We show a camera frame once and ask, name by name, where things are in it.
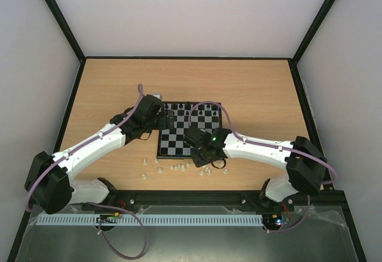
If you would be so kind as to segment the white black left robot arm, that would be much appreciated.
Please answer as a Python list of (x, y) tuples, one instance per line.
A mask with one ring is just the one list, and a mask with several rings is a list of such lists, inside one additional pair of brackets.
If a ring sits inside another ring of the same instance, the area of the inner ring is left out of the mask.
[(104, 202), (111, 186), (102, 179), (77, 180), (86, 167), (109, 152), (121, 148), (144, 133), (174, 127), (174, 113), (153, 95), (140, 96), (136, 104), (115, 115), (109, 123), (82, 142), (52, 155), (37, 154), (24, 188), (27, 203), (34, 202), (47, 214), (66, 205)]

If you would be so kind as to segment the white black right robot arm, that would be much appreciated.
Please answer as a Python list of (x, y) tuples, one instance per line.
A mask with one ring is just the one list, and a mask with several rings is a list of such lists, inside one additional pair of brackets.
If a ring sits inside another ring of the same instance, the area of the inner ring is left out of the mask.
[(240, 158), (283, 170), (281, 176), (270, 178), (263, 184), (260, 202), (267, 209), (274, 209), (296, 193), (316, 196), (324, 184), (327, 159), (305, 137), (297, 136), (293, 141), (271, 141), (225, 128), (216, 128), (209, 133), (191, 126), (183, 141), (191, 147), (190, 155), (196, 167)]

